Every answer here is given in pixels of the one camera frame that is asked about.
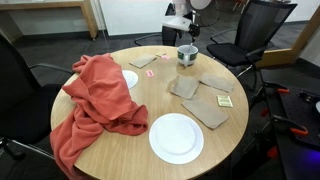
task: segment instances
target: red cloth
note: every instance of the red cloth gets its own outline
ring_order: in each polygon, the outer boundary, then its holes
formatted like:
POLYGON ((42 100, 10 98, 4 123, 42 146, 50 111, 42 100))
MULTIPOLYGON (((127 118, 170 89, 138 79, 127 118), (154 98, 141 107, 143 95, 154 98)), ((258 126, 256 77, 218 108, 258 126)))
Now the red cloth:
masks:
POLYGON ((73 70, 80 73, 79 77, 62 89, 77 106, 51 132, 50 142, 64 173, 70 179, 87 179, 73 166, 82 150, 104 129, 125 135, 144 133, 148 129, 148 111, 131 100, 121 67, 110 54, 82 56, 73 70))

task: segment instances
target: floor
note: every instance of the floor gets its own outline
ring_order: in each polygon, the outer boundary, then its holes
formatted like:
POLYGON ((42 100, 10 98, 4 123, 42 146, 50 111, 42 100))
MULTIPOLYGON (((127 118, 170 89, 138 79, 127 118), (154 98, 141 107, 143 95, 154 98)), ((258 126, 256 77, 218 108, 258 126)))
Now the floor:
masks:
MULTIPOLYGON (((234 5, 234 1, 232 0, 220 0, 218 1, 218 4, 220 9, 220 19, 213 26, 201 28, 201 34, 194 43, 194 45, 198 47, 200 53, 208 56, 210 56, 210 54, 207 52, 206 46, 212 43, 209 37, 221 30, 229 28, 235 29, 241 15, 241 8, 237 8, 235 12, 232 12, 234 5)), ((201 21, 198 18, 197 22, 202 22, 204 25, 213 23, 218 14, 213 3, 210 5, 210 8, 198 11, 198 13, 201 14, 201 21)), ((272 42, 275 44, 273 49, 291 47, 305 25, 306 22, 284 24, 272 39, 272 42)), ((109 37, 107 32, 104 34, 100 32, 96 41, 91 41, 87 32, 74 33, 67 36, 48 35, 25 37, 15 42, 14 46, 18 49, 29 65, 46 62, 70 68, 71 65, 77 62, 81 55, 84 54, 92 56, 135 47, 136 45, 133 43, 134 38, 141 36, 130 35, 109 37)), ((234 33, 229 33, 220 40, 233 41, 234 37, 234 33)), ((183 38, 177 40, 176 46, 181 44, 190 44, 190 42, 191 37, 184 33, 183 38)), ((145 45, 159 45, 161 44, 161 41, 160 39, 147 39, 142 43, 145 43, 145 45)), ((231 68, 230 70, 233 73, 237 73, 239 71, 239 69, 236 68, 231 68)), ((34 71, 34 73, 39 77, 39 81, 42 84, 46 84, 48 82, 64 83, 68 79, 68 76, 65 74, 56 74, 51 71, 44 71, 43 69, 34 71)), ((249 72, 239 78, 239 81, 244 85, 244 87, 251 84, 253 80, 252 73, 253 72, 249 72)), ((254 92, 246 90, 246 93, 248 99, 250 99, 254 92)), ((250 112, 247 131, 232 155, 230 155, 229 158, 211 172, 208 172, 198 179, 231 179, 230 167, 234 162, 236 162, 237 158, 241 156, 242 150, 252 140, 255 130, 260 129, 267 121, 267 119, 261 118, 259 115, 259 112, 263 107, 265 107, 264 103, 258 104, 250 112)), ((37 145, 40 148, 52 152, 48 138, 45 138, 37 145)), ((38 154, 25 150, 15 144, 11 144, 10 147, 15 151, 25 152, 27 157, 22 161, 14 161, 6 153, 1 153, 0 151, 0 179, 67 179, 54 161, 41 157, 38 154)), ((283 179, 279 162, 277 160, 269 161, 247 179, 283 179)))

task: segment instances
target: white wall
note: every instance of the white wall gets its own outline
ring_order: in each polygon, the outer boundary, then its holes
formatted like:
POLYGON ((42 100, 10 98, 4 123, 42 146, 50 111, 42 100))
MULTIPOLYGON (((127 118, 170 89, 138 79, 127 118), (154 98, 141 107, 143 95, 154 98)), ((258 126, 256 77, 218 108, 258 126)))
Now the white wall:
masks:
MULTIPOLYGON (((7 0, 10 3, 40 0, 7 0)), ((46 2, 77 0, 45 0, 46 2)), ((105 29, 99 0, 91 0, 91 6, 99 29, 105 29)), ((23 35, 88 31, 80 8, 57 8, 39 10, 14 10, 10 12, 23 35)))
POLYGON ((320 67, 320 27, 308 42, 300 57, 320 67))
POLYGON ((171 0, 100 0, 109 35, 161 32, 171 0))
POLYGON ((320 5, 320 0, 291 0, 291 3, 297 3, 298 5, 286 22, 308 21, 320 5))

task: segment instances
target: mug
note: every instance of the mug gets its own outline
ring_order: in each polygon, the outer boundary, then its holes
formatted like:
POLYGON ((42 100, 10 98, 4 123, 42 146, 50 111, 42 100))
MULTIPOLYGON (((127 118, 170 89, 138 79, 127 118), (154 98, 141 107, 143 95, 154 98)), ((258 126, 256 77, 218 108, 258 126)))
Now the mug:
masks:
POLYGON ((194 64, 197 55, 198 48, 192 45, 182 45, 178 48, 178 61, 185 67, 194 64))

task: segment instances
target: black office chair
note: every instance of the black office chair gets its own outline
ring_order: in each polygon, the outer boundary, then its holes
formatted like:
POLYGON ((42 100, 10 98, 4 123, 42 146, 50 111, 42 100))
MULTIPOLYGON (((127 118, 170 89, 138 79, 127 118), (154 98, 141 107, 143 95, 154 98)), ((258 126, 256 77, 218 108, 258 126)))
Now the black office chair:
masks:
POLYGON ((12 44, 0 35, 0 149, 15 160, 25 155, 13 153, 8 147, 10 142, 53 159, 51 154, 32 144, 51 132, 51 108, 61 84, 41 86, 31 72, 39 66, 73 74, 71 70, 44 63, 29 67, 12 44))
MULTIPOLYGON (((173 4, 170 3, 168 5, 168 8, 167 8, 167 11, 166 11, 165 15, 168 16, 168 15, 175 15, 175 14, 176 14, 176 12, 174 10, 173 4)), ((176 39, 177 39, 177 31, 172 29, 172 28, 162 26, 161 33, 155 33, 155 34, 150 34, 150 35, 143 36, 143 37, 140 37, 140 38, 136 38, 134 40, 134 43, 137 46, 142 46, 140 43, 138 43, 138 41, 141 41, 141 40, 144 40, 144 39, 147 39, 147 38, 150 38, 150 37, 156 37, 156 36, 161 36, 162 37, 162 44, 164 46, 175 46, 176 39)))
POLYGON ((283 4, 250 0, 244 9, 236 32, 234 43, 219 44, 214 38, 230 30, 212 35, 210 39, 215 44, 207 46, 214 58, 227 66, 248 66, 243 73, 250 69, 254 72, 253 90, 256 88, 256 62, 262 59, 264 51, 273 46, 271 38, 278 31, 297 4, 283 4))

